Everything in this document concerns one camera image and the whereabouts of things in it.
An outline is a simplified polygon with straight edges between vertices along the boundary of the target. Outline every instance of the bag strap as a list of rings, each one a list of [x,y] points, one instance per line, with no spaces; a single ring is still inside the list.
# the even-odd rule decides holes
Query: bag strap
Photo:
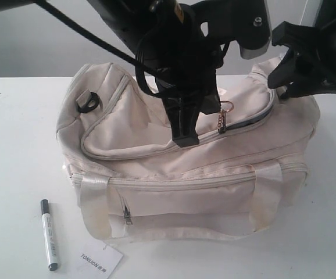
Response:
[[[80,209],[85,227],[92,237],[100,240],[112,235],[107,201],[108,184],[109,177],[87,173],[80,186]]]
[[[267,229],[276,217],[278,204],[281,200],[283,173],[279,162],[276,160],[252,167],[256,174],[256,180],[251,199],[249,221],[254,228],[254,232],[257,232]],[[84,224],[88,232],[94,238],[100,240],[112,239],[107,202],[108,182],[108,177],[87,173],[83,176],[80,187],[80,207]],[[226,235],[203,228],[174,227],[147,230],[139,235],[131,235],[126,240],[131,242],[164,238],[236,240],[246,236]]]

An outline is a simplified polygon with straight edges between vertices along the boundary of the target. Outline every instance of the keychain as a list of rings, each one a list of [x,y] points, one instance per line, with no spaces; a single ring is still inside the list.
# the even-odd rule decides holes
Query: keychain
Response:
[[[226,113],[231,112],[234,109],[234,104],[230,101],[220,101],[220,103],[229,103],[231,105],[231,108],[224,110],[221,108],[220,114],[219,114],[219,121],[217,124],[217,130],[219,134],[224,134],[226,132]]]

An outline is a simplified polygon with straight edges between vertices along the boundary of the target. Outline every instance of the white bag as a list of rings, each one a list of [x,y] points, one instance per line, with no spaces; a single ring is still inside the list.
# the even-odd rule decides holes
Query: white bag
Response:
[[[305,183],[303,153],[320,116],[314,97],[281,101],[283,88],[267,88],[279,61],[255,65],[237,86],[219,90],[235,107],[228,131],[217,132],[218,114],[201,114],[200,144],[188,148],[171,140],[161,100],[125,70],[85,65],[65,97],[57,139],[90,234],[108,242],[227,240],[267,228]],[[79,113],[90,92],[99,106]]]

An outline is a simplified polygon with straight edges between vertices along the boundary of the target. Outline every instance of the pen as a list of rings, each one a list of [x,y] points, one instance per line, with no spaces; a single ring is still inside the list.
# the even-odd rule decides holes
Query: pen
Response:
[[[45,250],[47,252],[48,268],[55,271],[58,268],[58,258],[56,243],[53,236],[53,224],[51,214],[49,212],[49,203],[47,199],[40,202],[41,205],[41,221],[44,229]]]

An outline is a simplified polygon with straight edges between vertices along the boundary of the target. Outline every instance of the d-ring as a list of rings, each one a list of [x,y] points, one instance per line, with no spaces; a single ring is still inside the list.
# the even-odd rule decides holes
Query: d-ring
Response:
[[[231,112],[234,109],[234,104],[233,102],[230,101],[220,101],[220,103],[229,103],[231,105],[231,108],[224,110],[225,113]]]

